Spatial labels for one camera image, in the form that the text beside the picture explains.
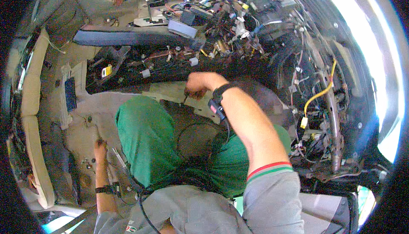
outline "green stripe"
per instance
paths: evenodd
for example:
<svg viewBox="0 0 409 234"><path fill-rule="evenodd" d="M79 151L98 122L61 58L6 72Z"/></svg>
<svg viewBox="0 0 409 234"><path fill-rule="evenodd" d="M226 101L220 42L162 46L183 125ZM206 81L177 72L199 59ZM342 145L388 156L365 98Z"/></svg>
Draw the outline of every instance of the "green stripe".
<svg viewBox="0 0 409 234"><path fill-rule="evenodd" d="M276 169L270 169L270 170L264 171L264 172L262 172L262 173L257 173L257 174L255 174L253 177L251 177L251 178L247 181L247 183L250 183L252 180L256 179L257 177L260 177L260 176L263 176L263 175L266 175L266 174L269 174L269 173L281 171L281 170L290 170L291 172L293 172L292 167L280 167L280 168L276 168Z"/></svg>

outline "red stripe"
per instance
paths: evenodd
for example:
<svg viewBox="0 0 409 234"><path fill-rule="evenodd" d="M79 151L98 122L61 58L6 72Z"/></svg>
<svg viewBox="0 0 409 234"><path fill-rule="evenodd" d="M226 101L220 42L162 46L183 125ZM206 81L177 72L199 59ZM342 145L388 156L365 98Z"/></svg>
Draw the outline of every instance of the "red stripe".
<svg viewBox="0 0 409 234"><path fill-rule="evenodd" d="M250 179L250 177L252 177L254 174L256 174L256 173L258 173L258 172L260 172L260 171L262 171L262 170L265 170L266 168L275 167L275 166L278 166L278 165L290 165L290 166L291 166L291 163L286 162L286 161L281 161L281 162L276 162L276 163L268 164L268 165L265 165L265 166L263 166L263 167L259 167L258 169L254 170L253 172L251 172L250 175L247 176L247 181L248 181L248 180Z"/></svg>

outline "logo on shorts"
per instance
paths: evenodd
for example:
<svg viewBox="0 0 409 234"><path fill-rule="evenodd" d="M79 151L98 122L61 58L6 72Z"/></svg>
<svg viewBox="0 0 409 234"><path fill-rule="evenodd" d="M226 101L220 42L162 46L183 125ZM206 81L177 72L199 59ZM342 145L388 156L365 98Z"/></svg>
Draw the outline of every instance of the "logo on shorts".
<svg viewBox="0 0 409 234"><path fill-rule="evenodd" d="M134 233L134 232L136 231L136 228L128 225L128 226L126 227L126 231L129 231L129 232L131 232L131 233Z"/></svg>

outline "electrical connector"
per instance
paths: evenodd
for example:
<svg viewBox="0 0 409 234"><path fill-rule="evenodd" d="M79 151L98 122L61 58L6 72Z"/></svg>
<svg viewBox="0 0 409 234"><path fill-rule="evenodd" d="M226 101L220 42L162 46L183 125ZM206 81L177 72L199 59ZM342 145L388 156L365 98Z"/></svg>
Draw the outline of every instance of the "electrical connector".
<svg viewBox="0 0 409 234"><path fill-rule="evenodd" d="M307 124L308 124L308 118L307 118L307 117L303 117L303 119L301 120L301 125L300 125L300 127L303 128L303 129L305 129L306 126L307 126Z"/></svg>

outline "yellow wire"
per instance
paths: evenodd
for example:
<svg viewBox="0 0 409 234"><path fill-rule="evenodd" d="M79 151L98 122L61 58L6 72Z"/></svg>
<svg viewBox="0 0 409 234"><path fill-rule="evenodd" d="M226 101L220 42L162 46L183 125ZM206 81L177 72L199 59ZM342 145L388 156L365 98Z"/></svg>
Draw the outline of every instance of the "yellow wire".
<svg viewBox="0 0 409 234"><path fill-rule="evenodd" d="M309 103L311 103L314 99L319 98L322 95L325 95L330 88L333 85L333 77L334 77L334 72L335 72L335 66L337 65L337 61L334 59L334 64L331 70L331 76L330 76L330 83L328 84L328 87L326 89L324 89L323 91L321 91L320 93L314 95L312 98L308 99L308 101L306 102L305 106L304 106L304 115L305 117L307 117L307 107L309 105Z"/></svg>
<svg viewBox="0 0 409 234"><path fill-rule="evenodd" d="M205 53L204 50L200 50L200 51L203 53L203 55L204 55L205 57L208 57L208 55Z"/></svg>

